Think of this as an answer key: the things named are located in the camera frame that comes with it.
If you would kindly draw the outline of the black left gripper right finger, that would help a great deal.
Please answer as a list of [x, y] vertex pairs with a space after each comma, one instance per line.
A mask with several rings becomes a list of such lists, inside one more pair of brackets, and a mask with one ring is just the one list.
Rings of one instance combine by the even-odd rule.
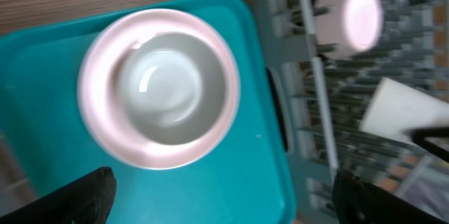
[[332, 202], [340, 224], [445, 224], [348, 171], [338, 171]]

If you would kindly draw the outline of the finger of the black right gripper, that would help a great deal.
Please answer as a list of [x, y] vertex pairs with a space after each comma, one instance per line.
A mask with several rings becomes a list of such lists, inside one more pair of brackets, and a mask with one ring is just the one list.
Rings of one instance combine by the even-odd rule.
[[412, 129], [408, 134], [412, 143], [448, 162], [448, 127]]

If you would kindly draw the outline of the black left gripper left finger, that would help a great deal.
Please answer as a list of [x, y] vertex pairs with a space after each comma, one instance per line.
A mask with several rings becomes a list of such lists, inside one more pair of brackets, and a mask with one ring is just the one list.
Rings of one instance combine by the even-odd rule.
[[1, 217], [1, 224], [107, 222], [116, 195], [111, 167], [102, 166]]

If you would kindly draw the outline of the cream paper cup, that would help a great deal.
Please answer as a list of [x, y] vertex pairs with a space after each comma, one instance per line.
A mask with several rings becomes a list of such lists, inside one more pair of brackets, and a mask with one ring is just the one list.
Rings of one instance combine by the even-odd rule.
[[409, 131], [447, 125], [447, 103], [384, 77], [375, 89], [358, 129], [412, 145]]

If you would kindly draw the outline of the small white bowl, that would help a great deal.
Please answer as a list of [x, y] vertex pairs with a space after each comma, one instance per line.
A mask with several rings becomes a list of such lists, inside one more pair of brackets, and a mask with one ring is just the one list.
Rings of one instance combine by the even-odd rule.
[[323, 55], [344, 60], [372, 49], [379, 41], [384, 11], [381, 0], [315, 0], [314, 7], [330, 7], [330, 12], [315, 17], [316, 41], [335, 44]]

